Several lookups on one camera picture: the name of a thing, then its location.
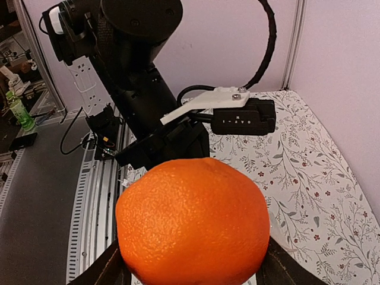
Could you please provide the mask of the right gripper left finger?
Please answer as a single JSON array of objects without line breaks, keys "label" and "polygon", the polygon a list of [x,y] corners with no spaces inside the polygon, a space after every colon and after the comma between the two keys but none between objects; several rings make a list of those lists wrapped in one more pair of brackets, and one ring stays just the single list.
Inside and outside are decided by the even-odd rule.
[{"label": "right gripper left finger", "polygon": [[125,265],[118,240],[99,256],[81,275],[69,282],[69,285],[131,285],[132,274]]}]

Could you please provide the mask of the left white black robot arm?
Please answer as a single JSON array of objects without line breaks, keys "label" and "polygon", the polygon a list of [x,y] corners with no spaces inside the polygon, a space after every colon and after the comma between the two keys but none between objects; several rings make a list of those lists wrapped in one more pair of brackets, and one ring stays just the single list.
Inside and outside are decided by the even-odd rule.
[{"label": "left white black robot arm", "polygon": [[180,116],[163,125],[177,101],[154,59],[179,26],[180,1],[62,1],[43,12],[59,61],[88,57],[135,141],[115,154],[120,166],[153,167],[210,155],[201,122]]}]

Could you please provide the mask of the orange toy orange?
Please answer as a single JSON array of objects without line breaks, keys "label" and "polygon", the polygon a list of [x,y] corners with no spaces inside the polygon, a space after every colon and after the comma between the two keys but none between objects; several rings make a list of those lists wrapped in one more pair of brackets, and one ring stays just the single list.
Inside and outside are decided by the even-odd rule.
[{"label": "orange toy orange", "polygon": [[122,258],[143,284],[243,284],[270,239],[259,187],[212,158],[154,167],[124,190],[115,214]]}]

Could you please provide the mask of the clear zip top bag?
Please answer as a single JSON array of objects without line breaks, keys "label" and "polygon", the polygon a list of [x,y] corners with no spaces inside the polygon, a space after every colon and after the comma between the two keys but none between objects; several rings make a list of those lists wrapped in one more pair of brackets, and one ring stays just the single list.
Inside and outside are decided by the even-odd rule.
[{"label": "clear zip top bag", "polygon": [[286,237],[274,215],[269,212],[270,217],[270,236],[288,253],[294,252],[294,250],[287,243]]}]

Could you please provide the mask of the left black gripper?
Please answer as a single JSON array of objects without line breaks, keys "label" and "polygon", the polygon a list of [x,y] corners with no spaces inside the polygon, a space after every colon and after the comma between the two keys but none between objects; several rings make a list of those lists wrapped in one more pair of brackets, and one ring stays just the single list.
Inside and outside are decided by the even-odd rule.
[{"label": "left black gripper", "polygon": [[150,170],[164,162],[176,159],[197,159],[210,156],[208,131],[201,122],[184,119],[170,123],[149,136],[136,140],[115,159],[122,167]]}]

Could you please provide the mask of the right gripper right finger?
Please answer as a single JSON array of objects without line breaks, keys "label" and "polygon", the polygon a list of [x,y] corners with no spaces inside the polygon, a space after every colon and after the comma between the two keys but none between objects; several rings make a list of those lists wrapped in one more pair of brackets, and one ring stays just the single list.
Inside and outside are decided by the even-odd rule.
[{"label": "right gripper right finger", "polygon": [[256,275],[258,285],[325,285],[299,265],[273,238]]}]

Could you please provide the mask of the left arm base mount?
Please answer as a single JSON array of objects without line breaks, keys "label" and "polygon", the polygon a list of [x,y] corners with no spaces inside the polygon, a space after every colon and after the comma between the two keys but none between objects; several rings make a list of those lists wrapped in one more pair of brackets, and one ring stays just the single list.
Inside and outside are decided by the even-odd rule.
[{"label": "left arm base mount", "polygon": [[124,120],[115,115],[108,103],[97,115],[86,117],[86,122],[95,136],[95,160],[112,159],[116,153],[119,128]]}]

